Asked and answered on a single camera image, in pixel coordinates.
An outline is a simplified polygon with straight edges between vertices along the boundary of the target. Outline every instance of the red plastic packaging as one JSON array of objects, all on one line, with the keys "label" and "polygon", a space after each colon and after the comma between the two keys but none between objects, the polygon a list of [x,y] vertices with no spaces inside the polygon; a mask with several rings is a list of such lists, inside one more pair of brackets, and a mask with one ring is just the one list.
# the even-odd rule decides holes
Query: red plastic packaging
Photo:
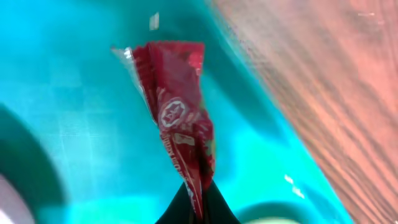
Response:
[{"label": "red plastic packaging", "polygon": [[143,96],[200,220],[201,194],[215,170],[213,124],[200,91],[204,50],[201,43],[150,42],[131,51]]}]

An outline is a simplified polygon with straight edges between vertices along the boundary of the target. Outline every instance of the wood grain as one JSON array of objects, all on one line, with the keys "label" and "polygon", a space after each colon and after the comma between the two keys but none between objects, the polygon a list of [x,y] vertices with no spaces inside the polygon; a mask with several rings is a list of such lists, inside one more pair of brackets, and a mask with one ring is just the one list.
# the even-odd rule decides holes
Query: wood grain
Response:
[{"label": "wood grain", "polygon": [[398,1],[215,0],[356,223],[398,220]]}]

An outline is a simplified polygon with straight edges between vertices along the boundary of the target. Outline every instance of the white logo circle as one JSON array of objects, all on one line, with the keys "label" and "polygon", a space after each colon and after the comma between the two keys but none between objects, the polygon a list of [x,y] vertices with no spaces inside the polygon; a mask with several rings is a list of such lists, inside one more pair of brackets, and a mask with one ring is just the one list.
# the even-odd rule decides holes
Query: white logo circle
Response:
[{"label": "white logo circle", "polygon": [[185,105],[179,100],[179,98],[171,99],[168,105],[163,109],[160,116],[162,125],[165,128],[169,128],[182,119],[186,112]]}]

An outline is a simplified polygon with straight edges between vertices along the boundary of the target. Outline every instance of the teal plastic tray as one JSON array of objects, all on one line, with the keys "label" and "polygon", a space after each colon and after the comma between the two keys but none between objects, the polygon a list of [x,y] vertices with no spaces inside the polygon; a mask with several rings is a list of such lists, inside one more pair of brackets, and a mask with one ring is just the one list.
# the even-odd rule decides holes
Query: teal plastic tray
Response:
[{"label": "teal plastic tray", "polygon": [[154,223],[174,197],[182,179],[109,50],[149,40],[205,43],[215,182],[241,222],[352,223],[215,18],[194,0],[0,2],[0,172],[38,223]]}]

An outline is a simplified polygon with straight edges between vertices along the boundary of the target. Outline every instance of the white scrap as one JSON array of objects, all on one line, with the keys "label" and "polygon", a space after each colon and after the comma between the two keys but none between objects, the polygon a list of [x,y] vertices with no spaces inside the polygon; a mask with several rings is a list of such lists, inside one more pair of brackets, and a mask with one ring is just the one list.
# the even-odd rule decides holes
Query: white scrap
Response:
[{"label": "white scrap", "polygon": [[159,29],[159,13],[156,12],[153,16],[149,18],[149,30]]}]

